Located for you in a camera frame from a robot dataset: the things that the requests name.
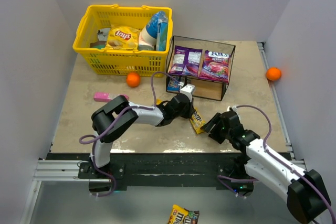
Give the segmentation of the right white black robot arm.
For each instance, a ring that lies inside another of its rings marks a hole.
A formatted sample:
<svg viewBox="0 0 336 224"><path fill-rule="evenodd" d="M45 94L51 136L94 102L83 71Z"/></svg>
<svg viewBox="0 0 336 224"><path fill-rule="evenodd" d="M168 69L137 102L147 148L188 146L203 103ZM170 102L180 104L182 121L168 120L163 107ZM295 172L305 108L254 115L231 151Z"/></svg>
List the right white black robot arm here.
<svg viewBox="0 0 336 224"><path fill-rule="evenodd" d="M325 210L332 211L331 201L321 175L307 171L269 147L257 133L247 130L232 109L217 113L202 126L213 140L228 140L246 157L245 172L281 197L292 216L300 223L310 223Z"/></svg>

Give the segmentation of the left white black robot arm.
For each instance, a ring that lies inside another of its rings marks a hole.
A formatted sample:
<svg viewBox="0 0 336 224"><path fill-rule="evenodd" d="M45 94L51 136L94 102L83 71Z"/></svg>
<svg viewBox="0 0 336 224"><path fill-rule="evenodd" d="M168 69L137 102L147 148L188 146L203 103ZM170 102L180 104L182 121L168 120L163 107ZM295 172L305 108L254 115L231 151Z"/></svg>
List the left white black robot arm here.
<svg viewBox="0 0 336 224"><path fill-rule="evenodd" d="M178 93L171 100L156 106L138 105L120 95L91 116L92 128L99 137L91 159L97 168L108 165L113 142L133 124L162 127L171 124L177 117L190 119L193 112L194 99L191 94Z"/></svg>

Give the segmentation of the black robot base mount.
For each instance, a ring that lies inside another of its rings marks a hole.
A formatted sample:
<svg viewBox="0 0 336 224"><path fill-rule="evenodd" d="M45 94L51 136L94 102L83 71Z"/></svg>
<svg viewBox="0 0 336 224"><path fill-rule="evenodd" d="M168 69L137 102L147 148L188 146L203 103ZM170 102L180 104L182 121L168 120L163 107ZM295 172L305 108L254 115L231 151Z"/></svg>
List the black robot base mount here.
<svg viewBox="0 0 336 224"><path fill-rule="evenodd" d="M238 153L112 153L103 173L94 169L88 153L49 153L38 162L36 178L46 181L88 182L93 194L128 187L214 187L249 196L254 183L243 171L246 158Z"/></svg>

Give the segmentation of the purple candy bag back side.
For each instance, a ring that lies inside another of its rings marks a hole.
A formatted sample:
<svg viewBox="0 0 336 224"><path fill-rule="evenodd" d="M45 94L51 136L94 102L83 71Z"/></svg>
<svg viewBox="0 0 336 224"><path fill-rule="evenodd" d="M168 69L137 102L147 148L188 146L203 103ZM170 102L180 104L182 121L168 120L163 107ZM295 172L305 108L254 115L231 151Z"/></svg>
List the purple candy bag back side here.
<svg viewBox="0 0 336 224"><path fill-rule="evenodd" d="M169 74L198 77L202 52L201 49L175 46Z"/></svg>

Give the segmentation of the blue M&M bag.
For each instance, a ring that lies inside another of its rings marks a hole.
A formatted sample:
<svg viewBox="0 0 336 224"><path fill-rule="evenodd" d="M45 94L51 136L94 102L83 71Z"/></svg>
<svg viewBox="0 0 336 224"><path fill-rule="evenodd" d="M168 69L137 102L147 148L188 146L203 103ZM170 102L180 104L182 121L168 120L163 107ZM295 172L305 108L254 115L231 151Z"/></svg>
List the blue M&M bag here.
<svg viewBox="0 0 336 224"><path fill-rule="evenodd" d="M176 81L170 77L167 77L167 83L166 83L166 91L167 92L173 92L173 93L179 93L180 91L180 86L179 83L181 81L180 76L174 76Z"/></svg>

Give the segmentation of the purple Fox's berries bag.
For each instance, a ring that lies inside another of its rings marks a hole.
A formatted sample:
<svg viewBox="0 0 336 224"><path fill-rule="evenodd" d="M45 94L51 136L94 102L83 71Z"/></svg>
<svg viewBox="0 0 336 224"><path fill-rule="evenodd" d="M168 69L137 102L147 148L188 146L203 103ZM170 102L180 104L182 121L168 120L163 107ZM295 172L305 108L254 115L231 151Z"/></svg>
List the purple Fox's berries bag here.
<svg viewBox="0 0 336 224"><path fill-rule="evenodd" d="M229 83L231 59L230 54L206 50L198 77L204 80Z"/></svg>

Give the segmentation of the yellow M&M bag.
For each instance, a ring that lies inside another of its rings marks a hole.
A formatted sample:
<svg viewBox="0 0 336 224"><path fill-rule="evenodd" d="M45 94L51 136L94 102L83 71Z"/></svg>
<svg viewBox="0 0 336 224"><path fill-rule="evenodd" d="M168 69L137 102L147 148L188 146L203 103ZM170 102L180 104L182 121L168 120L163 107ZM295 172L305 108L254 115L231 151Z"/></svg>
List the yellow M&M bag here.
<svg viewBox="0 0 336 224"><path fill-rule="evenodd" d="M190 118L190 123L196 134L201 134L204 132L204 130L202 130L202 127L206 124L206 122L200 115L197 108L194 109L194 112Z"/></svg>

